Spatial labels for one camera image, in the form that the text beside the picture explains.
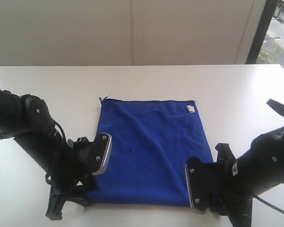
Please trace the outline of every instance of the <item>table surface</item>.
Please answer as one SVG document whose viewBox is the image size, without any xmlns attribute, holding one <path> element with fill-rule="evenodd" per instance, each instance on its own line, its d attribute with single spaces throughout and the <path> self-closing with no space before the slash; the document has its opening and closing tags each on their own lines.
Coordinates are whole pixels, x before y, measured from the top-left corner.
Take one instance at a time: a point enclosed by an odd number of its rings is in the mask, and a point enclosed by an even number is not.
<svg viewBox="0 0 284 227">
<path fill-rule="evenodd" d="M 67 138 L 93 140 L 98 97 L 122 100 L 196 100 L 208 143 L 229 143 L 236 157 L 261 133 L 284 126 L 267 105 L 284 104 L 279 65 L 0 67 L 0 88 L 44 99 Z M 66 202 L 62 221 L 45 217 L 49 186 L 43 170 L 13 141 L 0 140 L 0 227 L 230 227 L 227 217 L 189 208 Z M 284 184 L 261 195 L 284 209 Z M 254 200 L 252 226 L 284 227 L 284 215 Z"/>
</svg>

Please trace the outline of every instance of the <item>white wall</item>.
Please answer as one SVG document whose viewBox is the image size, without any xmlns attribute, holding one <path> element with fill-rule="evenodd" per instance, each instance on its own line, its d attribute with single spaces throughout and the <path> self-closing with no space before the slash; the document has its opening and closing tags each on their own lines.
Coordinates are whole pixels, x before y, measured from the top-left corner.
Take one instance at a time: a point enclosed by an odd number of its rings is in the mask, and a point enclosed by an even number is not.
<svg viewBox="0 0 284 227">
<path fill-rule="evenodd" d="M 0 0 L 0 65 L 245 63 L 265 0 Z"/>
</svg>

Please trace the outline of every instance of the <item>blue microfiber cloth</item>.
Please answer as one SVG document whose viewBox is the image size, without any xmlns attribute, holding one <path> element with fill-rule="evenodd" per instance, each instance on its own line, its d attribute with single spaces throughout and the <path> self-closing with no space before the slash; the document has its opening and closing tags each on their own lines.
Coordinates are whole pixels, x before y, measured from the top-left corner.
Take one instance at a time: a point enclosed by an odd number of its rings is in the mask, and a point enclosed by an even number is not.
<svg viewBox="0 0 284 227">
<path fill-rule="evenodd" d="M 195 108 L 194 113 L 187 106 Z M 189 206 L 189 157 L 213 162 L 194 101 L 104 99 L 97 133 L 112 135 L 106 172 L 89 193 L 97 203 Z"/>
</svg>

